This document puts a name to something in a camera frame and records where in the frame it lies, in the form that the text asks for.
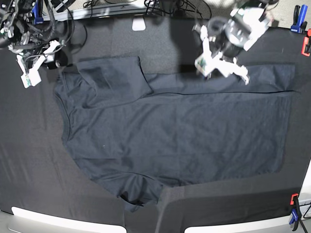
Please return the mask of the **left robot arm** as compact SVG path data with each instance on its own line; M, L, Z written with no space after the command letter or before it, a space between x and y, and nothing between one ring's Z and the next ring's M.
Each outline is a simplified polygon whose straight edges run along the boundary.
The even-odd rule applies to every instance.
M240 0L229 17L214 16L207 22L197 19L193 30L200 34L203 26L212 43L212 57L221 53L221 60L232 62L243 50L248 51L268 30L273 21L267 16L268 7L278 4L277 0Z

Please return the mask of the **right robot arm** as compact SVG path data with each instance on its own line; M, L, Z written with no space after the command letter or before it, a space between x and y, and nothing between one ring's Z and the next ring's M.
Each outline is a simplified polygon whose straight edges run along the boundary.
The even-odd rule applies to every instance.
M0 47L16 54L25 73L39 64L48 69L69 64L63 47L71 39L67 30L60 29L47 0L2 0L0 2Z

